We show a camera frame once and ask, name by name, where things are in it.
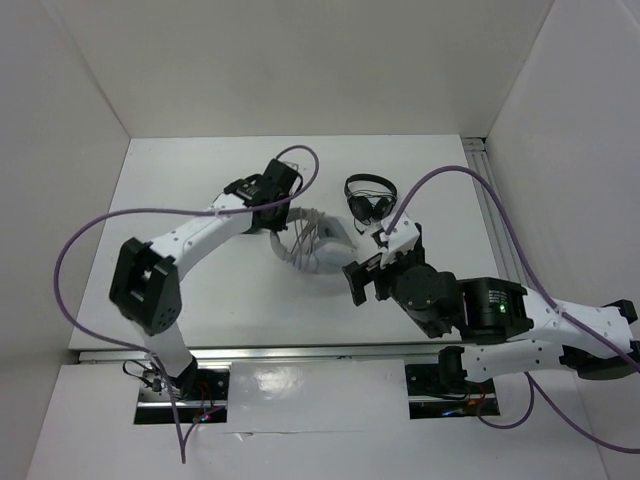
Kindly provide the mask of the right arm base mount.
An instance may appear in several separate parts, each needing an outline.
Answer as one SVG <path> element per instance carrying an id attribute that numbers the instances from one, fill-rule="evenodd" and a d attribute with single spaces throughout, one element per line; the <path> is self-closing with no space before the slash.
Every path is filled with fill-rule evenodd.
<path id="1" fill-rule="evenodd" d="M 500 415 L 492 380 L 447 386 L 435 364 L 406 364 L 405 377 L 412 420 L 473 417 L 479 406 L 483 415 Z"/>

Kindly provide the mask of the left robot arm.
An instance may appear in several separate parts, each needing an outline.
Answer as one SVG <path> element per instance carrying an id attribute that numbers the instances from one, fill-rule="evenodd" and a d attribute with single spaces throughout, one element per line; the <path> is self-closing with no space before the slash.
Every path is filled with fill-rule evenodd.
<path id="1" fill-rule="evenodd" d="M 135 237 L 120 248 L 109 299 L 135 325 L 143 345 L 165 368 L 161 385 L 176 399 L 196 390 L 198 364 L 186 347 L 177 320 L 180 283 L 201 260 L 228 240 L 249 231 L 285 229 L 287 203 L 254 212 L 289 197 L 302 177 L 273 159 L 261 174 L 229 184 L 206 209 L 174 230 L 143 242 Z"/>

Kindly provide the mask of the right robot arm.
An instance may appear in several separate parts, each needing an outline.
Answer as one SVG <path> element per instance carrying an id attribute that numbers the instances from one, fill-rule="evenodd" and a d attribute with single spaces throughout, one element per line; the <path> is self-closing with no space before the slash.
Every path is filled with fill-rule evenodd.
<path id="1" fill-rule="evenodd" d="M 436 379 L 448 392 L 535 370 L 571 370 L 595 381 L 639 370 L 630 301 L 591 307 L 508 280 L 459 279 L 426 262 L 422 229 L 412 221 L 373 239 L 376 254 L 343 269 L 353 302 L 363 304 L 373 285 L 377 300 L 393 300 L 428 338 L 458 333 L 459 344 L 437 354 Z"/>

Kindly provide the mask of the white grey headphones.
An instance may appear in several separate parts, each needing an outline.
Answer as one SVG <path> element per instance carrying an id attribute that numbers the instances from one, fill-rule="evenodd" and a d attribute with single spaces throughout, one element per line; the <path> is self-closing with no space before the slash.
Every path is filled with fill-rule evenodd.
<path id="1" fill-rule="evenodd" d="M 341 274 L 355 261 L 358 246 L 346 229 L 344 219 L 315 208 L 292 208 L 286 227 L 294 227 L 295 239 L 288 247 L 278 232 L 269 236 L 272 252 L 281 261 L 313 275 Z"/>

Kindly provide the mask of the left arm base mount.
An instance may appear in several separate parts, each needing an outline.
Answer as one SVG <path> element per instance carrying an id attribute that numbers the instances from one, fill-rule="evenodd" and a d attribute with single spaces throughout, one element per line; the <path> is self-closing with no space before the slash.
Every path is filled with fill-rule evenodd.
<path id="1" fill-rule="evenodd" d="M 167 425 L 174 422 L 168 387 L 150 370 L 138 374 L 139 385 L 135 425 Z M 195 419 L 202 423 L 225 423 L 230 371 L 227 367 L 204 368 L 188 393 L 176 392 L 176 408 L 181 424 Z"/>

